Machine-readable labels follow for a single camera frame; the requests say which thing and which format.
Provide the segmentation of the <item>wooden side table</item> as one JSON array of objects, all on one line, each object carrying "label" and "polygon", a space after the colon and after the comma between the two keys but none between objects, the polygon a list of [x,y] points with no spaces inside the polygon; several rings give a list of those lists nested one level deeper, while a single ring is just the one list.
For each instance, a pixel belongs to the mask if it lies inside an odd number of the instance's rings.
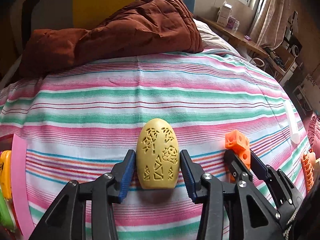
[{"label": "wooden side table", "polygon": [[295,71],[295,68],[297,67],[295,58],[284,47],[279,46],[277,49],[270,50],[270,53],[268,53],[265,49],[261,48],[261,46],[245,38],[245,35],[239,31],[222,27],[216,22],[200,16],[196,16],[196,19],[208,24],[209,27],[217,31],[218,34],[226,37],[228,43],[234,48],[245,48],[245,53],[249,53],[253,58],[267,61],[280,76],[278,78],[279,80],[290,70]]}]

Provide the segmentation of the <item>beige curtain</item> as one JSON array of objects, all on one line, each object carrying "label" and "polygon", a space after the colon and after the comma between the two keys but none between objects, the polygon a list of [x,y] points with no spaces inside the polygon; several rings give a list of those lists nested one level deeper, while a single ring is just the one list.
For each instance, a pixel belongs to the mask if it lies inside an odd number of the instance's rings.
[{"label": "beige curtain", "polygon": [[262,48],[276,49],[283,41],[291,0],[262,0],[249,36]]}]

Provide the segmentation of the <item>white box on table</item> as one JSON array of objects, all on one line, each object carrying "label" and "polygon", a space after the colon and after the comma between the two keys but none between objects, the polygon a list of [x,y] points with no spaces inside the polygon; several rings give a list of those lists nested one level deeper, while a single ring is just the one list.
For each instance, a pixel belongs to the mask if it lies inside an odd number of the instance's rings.
[{"label": "white box on table", "polygon": [[232,5],[228,4],[225,1],[221,6],[221,8],[219,9],[218,16],[217,16],[217,24],[222,27],[226,27],[231,11],[232,11]]}]

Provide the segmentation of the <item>green plug-in device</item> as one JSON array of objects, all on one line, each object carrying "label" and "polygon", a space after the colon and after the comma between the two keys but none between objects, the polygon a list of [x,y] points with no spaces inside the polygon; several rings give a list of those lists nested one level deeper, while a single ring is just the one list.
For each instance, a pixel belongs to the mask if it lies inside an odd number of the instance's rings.
[{"label": "green plug-in device", "polygon": [[8,202],[4,199],[2,191],[0,191],[0,215],[1,225],[6,229],[14,232],[16,223]]}]

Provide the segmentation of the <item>translucent white tube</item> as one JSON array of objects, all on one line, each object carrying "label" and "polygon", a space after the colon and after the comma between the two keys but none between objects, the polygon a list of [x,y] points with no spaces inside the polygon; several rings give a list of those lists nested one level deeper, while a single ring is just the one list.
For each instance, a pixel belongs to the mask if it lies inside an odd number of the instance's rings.
[{"label": "translucent white tube", "polygon": [[283,104],[284,104],[287,120],[289,123],[291,141],[294,144],[299,144],[300,143],[299,130],[298,130],[298,125],[296,122],[296,117],[295,117],[292,105],[289,100],[284,101]]}]

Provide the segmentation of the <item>purple box on table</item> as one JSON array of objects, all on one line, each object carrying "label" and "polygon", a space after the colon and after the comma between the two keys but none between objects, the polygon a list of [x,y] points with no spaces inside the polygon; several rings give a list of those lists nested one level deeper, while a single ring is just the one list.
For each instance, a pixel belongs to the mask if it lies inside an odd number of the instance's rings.
[{"label": "purple box on table", "polygon": [[239,25],[240,25],[240,22],[236,18],[234,18],[233,16],[229,16],[226,24],[226,28],[237,31]]}]

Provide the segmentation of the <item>yellow plastic clip case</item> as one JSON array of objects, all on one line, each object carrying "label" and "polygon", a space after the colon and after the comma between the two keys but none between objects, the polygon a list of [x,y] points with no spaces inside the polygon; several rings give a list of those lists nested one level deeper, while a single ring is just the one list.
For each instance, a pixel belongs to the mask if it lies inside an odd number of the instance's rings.
[{"label": "yellow plastic clip case", "polygon": [[11,154],[12,150],[1,152],[1,190],[3,197],[12,199],[11,191]]}]

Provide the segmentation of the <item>brown quilted blanket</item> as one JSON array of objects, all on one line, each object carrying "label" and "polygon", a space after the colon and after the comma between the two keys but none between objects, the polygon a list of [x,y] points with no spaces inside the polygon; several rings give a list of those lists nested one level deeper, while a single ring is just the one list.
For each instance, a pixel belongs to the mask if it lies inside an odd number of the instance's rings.
[{"label": "brown quilted blanket", "polygon": [[18,70],[22,77],[40,77],[96,60],[175,51],[203,51],[184,1],[136,0],[91,30],[36,29]]}]

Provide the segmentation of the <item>striped pillow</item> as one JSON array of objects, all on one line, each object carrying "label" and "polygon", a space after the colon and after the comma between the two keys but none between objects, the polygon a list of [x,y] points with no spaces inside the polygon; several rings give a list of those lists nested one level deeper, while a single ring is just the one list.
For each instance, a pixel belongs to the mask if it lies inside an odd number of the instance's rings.
[{"label": "striped pillow", "polygon": [[231,46],[219,35],[214,33],[206,23],[203,23],[196,19],[194,19],[194,22],[200,33],[200,36],[202,39],[202,45],[204,49],[209,49],[209,48],[225,49],[225,50],[231,51],[235,55],[240,56],[238,51],[233,46]]}]

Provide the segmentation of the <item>orange cube connector toy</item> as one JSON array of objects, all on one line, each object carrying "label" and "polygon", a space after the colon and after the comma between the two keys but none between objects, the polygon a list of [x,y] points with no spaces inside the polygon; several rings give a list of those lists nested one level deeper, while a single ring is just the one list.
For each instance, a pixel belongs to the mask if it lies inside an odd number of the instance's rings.
[{"label": "orange cube connector toy", "polygon": [[233,130],[225,135],[225,148],[233,150],[248,170],[251,169],[251,152],[249,139],[238,130]]}]

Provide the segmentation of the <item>yellow perforated egg-shaped case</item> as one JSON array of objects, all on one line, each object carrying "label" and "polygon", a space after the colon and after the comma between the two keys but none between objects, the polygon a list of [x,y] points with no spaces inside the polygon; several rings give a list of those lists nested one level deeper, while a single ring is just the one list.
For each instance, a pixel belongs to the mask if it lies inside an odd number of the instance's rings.
[{"label": "yellow perforated egg-shaped case", "polygon": [[136,147],[137,175],[143,189],[173,189],[180,170],[179,146],[173,128],[163,119],[148,121]]}]

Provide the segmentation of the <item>pink storage box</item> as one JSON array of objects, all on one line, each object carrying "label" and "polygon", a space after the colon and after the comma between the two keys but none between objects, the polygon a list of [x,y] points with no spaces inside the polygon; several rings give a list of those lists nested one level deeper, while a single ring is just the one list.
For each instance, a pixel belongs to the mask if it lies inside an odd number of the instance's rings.
[{"label": "pink storage box", "polygon": [[26,153],[27,142],[16,134],[1,137],[1,150],[11,150],[11,190],[13,206],[22,234],[22,239],[28,239],[34,229],[31,217],[26,186]]}]

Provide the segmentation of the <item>orange plastic rack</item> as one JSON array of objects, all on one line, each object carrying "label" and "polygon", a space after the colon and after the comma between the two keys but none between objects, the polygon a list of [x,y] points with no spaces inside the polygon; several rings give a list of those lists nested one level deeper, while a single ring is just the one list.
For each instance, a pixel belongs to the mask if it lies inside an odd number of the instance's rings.
[{"label": "orange plastic rack", "polygon": [[305,187],[306,191],[309,192],[314,184],[313,178],[313,163],[315,162],[315,154],[314,152],[303,153],[300,158],[304,178],[305,178]]}]

